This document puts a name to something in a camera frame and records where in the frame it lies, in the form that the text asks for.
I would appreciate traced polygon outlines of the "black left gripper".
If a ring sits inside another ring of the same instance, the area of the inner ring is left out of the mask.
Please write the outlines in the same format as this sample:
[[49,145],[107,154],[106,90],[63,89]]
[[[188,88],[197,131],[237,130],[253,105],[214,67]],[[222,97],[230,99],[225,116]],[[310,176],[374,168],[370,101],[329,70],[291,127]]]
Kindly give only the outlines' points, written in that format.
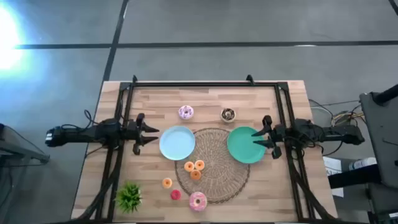
[[159,132],[158,129],[143,124],[144,118],[145,118],[144,113],[139,113],[135,120],[129,119],[124,131],[125,140],[135,141],[132,149],[135,155],[139,155],[141,153],[140,150],[141,146],[158,139],[158,137],[155,136],[142,136],[142,131],[146,133]]

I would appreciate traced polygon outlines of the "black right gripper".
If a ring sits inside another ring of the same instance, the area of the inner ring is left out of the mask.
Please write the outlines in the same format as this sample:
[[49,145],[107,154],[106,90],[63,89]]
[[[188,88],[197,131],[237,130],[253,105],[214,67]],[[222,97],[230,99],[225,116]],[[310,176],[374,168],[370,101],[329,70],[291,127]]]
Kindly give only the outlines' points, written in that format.
[[273,159],[278,159],[282,155],[282,151],[280,146],[277,145],[278,142],[283,141],[283,137],[279,129],[282,127],[281,125],[276,126],[275,128],[271,127],[272,118],[269,115],[265,115],[262,119],[263,128],[252,134],[252,136],[263,136],[268,134],[266,140],[254,141],[255,144],[267,147],[268,149],[272,149],[271,155]]

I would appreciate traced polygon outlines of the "large chocolate-frosted donut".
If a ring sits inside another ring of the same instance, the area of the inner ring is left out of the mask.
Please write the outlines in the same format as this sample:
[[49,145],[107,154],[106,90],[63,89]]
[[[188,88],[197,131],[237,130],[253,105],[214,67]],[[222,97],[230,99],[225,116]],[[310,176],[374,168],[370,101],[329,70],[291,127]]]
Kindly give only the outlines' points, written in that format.
[[236,112],[231,108],[224,108],[221,110],[220,118],[225,123],[232,123],[236,118]]

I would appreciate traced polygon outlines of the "large pink-frosted donut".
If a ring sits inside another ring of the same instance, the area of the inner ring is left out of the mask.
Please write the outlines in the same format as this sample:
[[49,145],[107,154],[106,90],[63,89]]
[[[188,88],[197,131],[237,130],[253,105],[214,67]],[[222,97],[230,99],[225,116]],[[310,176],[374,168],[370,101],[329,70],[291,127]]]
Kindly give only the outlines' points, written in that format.
[[207,207],[207,197],[202,192],[194,192],[190,195],[189,206],[192,210],[200,212]]

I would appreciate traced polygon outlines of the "teal plate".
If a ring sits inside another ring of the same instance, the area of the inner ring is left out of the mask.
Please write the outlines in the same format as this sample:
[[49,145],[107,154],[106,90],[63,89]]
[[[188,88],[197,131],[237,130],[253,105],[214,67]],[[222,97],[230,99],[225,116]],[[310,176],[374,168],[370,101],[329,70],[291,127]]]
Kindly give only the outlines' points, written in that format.
[[263,136],[252,136],[257,131],[248,126],[233,129],[227,138],[228,151],[234,159],[244,164],[260,161],[266,152],[266,147],[254,143],[263,141]]

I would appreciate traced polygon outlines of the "light blue plate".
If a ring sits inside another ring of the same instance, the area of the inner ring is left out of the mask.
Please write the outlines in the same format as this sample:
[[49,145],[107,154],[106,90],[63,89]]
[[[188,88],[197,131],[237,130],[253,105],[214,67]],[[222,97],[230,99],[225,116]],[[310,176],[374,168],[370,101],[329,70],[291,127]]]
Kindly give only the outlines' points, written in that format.
[[172,126],[161,135],[159,149],[165,158],[180,161],[194,151],[195,144],[195,135],[189,128]]

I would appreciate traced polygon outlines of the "round woven placemat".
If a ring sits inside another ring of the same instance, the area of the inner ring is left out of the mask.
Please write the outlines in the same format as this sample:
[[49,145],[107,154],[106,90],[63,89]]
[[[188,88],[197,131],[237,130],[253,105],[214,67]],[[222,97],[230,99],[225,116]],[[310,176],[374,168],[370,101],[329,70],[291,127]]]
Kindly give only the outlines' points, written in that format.
[[[191,195],[201,192],[208,203],[224,203],[240,194],[250,177],[249,164],[243,164],[229,153],[229,131],[205,128],[194,132],[195,148],[185,159],[175,162],[175,175],[182,190]],[[193,180],[184,169],[186,162],[204,162],[201,177]]]

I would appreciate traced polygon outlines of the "small green potted plant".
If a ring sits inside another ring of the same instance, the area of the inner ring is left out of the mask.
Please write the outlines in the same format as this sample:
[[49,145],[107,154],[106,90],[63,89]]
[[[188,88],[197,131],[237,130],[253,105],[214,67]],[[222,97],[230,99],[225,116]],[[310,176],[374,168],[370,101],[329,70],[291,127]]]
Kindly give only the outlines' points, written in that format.
[[134,213],[142,204],[141,189],[135,183],[125,182],[116,192],[114,201],[123,213]]

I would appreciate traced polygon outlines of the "white paper sheet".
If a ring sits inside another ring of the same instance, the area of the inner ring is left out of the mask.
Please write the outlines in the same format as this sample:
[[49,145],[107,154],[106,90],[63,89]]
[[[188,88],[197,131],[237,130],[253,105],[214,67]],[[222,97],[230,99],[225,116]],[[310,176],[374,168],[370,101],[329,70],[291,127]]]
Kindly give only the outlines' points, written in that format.
[[[323,161],[324,161],[327,176],[333,175],[333,174],[340,174],[342,172],[341,161],[339,159],[323,157]],[[331,192],[332,192],[333,196],[341,197],[341,198],[344,197],[343,188],[332,189]]]

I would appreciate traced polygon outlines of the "white cylindrical bottle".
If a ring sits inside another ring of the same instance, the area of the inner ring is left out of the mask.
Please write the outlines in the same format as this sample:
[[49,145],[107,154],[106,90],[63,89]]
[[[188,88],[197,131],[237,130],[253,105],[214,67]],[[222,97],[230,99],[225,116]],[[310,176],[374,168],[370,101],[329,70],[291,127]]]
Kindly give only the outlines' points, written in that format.
[[360,169],[366,166],[371,166],[377,164],[377,160],[375,157],[367,157],[364,159],[359,159],[356,161],[353,161],[349,164],[349,170],[355,170],[355,169]]

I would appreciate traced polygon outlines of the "dark grey equipment cart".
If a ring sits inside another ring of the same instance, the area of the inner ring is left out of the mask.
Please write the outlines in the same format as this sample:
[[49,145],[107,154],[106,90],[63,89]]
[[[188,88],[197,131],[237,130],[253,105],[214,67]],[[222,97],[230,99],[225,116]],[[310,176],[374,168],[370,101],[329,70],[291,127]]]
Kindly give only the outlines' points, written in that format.
[[359,96],[381,182],[398,189],[398,84]]

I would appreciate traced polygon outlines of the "grey side table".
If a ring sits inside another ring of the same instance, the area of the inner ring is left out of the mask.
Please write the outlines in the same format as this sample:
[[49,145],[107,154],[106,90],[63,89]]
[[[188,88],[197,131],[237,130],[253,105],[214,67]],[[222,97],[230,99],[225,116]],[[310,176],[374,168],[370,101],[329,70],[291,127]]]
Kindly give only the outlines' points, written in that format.
[[[9,132],[13,132],[17,137],[19,137],[19,139],[23,140],[27,144],[30,144],[32,149],[24,147],[20,143],[7,140],[7,135],[9,135]],[[28,158],[28,160],[36,159],[41,164],[46,164],[50,160],[50,156],[44,153],[44,151],[38,146],[19,134],[15,129],[2,123],[0,123],[0,151],[21,156],[22,158]]]

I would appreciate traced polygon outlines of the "black aluminium table frame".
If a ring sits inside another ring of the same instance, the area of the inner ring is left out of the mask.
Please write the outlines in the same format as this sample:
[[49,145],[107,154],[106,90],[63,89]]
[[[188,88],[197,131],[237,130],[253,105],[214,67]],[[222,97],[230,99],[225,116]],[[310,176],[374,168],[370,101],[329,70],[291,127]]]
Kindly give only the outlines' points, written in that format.
[[[191,119],[180,119],[178,110],[189,105],[194,109]],[[220,118],[221,110],[236,112],[232,123]],[[281,118],[312,119],[305,84],[301,80],[281,81],[275,89],[273,81],[233,82],[137,82],[133,89],[130,114],[144,113],[149,126],[162,134],[167,128],[183,125],[193,131],[203,128],[231,130],[238,126],[261,127],[262,118],[270,115],[274,124]],[[209,203],[196,212],[188,205],[188,195],[180,200],[170,198],[170,190],[162,179],[176,177],[174,163],[159,150],[157,141],[141,148],[134,155],[128,142],[121,163],[120,183],[137,183],[142,192],[142,205],[134,213],[114,209],[113,221],[123,223],[244,223],[296,222],[298,219],[293,192],[299,186],[291,183],[286,155],[273,159],[266,153],[251,166],[245,188],[224,203]]]

